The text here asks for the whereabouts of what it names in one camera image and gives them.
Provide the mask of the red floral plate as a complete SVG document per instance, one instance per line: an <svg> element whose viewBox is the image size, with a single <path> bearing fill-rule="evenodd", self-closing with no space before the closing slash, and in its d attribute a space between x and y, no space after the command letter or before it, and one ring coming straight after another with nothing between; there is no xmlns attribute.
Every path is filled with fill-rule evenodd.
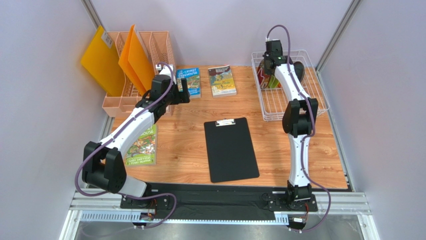
<svg viewBox="0 0 426 240"><path fill-rule="evenodd" d="M257 77L259 81L259 86L261 89L267 89L269 88L270 81L271 81L271 75L268 75L265 73L265 64L264 60L262 60L257 68Z"/></svg>

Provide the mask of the green plate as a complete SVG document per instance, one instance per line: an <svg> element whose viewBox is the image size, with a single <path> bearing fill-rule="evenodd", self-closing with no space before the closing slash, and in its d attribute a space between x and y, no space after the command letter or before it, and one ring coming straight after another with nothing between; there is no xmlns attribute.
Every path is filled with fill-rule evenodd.
<svg viewBox="0 0 426 240"><path fill-rule="evenodd" d="M269 89L279 89L280 87L281 87L280 81L274 75L272 75L269 78L268 88Z"/></svg>

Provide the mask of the dark black plate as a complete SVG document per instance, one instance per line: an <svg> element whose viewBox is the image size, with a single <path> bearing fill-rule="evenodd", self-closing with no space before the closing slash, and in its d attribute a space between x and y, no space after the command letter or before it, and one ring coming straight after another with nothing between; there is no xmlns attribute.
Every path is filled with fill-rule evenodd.
<svg viewBox="0 0 426 240"><path fill-rule="evenodd" d="M298 80L302 82L305 76L305 65L301 61L294 61L293 67Z"/></svg>

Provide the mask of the white wire dish rack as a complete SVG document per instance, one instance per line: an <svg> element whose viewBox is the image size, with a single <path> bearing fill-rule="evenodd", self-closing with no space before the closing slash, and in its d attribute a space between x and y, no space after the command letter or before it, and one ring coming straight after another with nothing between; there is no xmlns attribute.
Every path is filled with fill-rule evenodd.
<svg viewBox="0 0 426 240"><path fill-rule="evenodd" d="M257 94L260 102L262 118L264 121L280 121L282 120L288 101L293 99L303 100L304 96L318 101L317 115L327 113L330 109L328 99L323 93L323 85L318 79L314 65L310 59L308 52L304 49L284 51L284 55L289 55L291 60L301 62L304 66L304 76L300 83L294 84L296 73L293 66L289 72L287 65L277 68L278 80L282 86L275 88L261 88L259 83L263 77L260 77L261 69L258 69L260 63L264 60L263 51L255 51L251 54L251 64L254 75L254 82L257 88Z"/></svg>

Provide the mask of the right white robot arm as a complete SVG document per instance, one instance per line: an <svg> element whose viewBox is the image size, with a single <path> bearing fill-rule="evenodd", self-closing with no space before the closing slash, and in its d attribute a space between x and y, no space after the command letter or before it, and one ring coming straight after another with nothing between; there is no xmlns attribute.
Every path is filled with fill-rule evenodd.
<svg viewBox="0 0 426 240"><path fill-rule="evenodd" d="M285 56L280 40L265 42L263 72L275 77L284 90L287 107L282 118L282 127L288 135L291 149L291 170L287 181L286 203L303 204L312 196L312 186L308 174L308 148L318 111L318 100L310 98L301 80L305 67Z"/></svg>

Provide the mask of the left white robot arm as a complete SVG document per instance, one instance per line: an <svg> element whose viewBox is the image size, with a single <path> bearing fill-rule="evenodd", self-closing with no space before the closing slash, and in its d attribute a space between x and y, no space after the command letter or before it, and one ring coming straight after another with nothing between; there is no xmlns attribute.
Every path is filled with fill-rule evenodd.
<svg viewBox="0 0 426 240"><path fill-rule="evenodd" d="M127 174L124 157L134 142L166 113L168 106L190 102L188 89L179 90L174 73L156 75L148 95L113 133L100 142L86 144L77 178L102 189L104 194L144 198L148 183Z"/></svg>

